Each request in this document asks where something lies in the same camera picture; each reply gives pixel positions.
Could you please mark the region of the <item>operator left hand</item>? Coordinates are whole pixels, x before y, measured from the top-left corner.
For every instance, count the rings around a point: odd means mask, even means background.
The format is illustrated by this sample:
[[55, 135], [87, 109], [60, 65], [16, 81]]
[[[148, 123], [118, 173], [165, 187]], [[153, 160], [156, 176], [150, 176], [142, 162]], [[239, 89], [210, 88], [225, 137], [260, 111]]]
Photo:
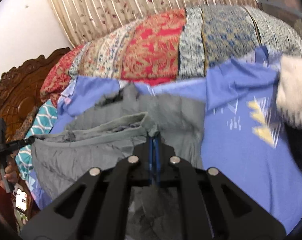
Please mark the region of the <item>operator left hand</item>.
[[[4, 178], [15, 185], [18, 182], [18, 176], [17, 176], [17, 166], [14, 160], [9, 160], [7, 162], [8, 166], [5, 168]], [[2, 174], [0, 171], [0, 186], [5, 189], [5, 184], [2, 178]]]

